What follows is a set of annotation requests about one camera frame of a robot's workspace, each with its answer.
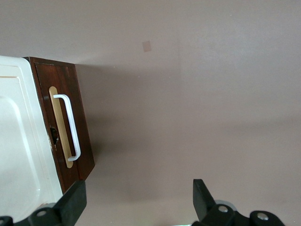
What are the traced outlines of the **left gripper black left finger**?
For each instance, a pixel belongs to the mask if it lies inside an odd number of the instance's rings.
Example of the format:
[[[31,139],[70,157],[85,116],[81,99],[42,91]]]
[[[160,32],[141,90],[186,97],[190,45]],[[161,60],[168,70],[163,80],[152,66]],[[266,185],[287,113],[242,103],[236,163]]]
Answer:
[[[15,226],[74,226],[87,205],[85,181],[76,181],[53,207],[34,211]]]

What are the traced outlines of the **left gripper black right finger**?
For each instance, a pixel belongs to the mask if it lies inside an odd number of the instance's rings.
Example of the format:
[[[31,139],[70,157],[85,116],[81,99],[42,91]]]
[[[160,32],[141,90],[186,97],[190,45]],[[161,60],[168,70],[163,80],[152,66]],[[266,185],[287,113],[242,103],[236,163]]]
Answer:
[[[193,180],[194,226],[283,226],[273,213],[255,210],[245,217],[227,204],[217,204],[202,179]]]

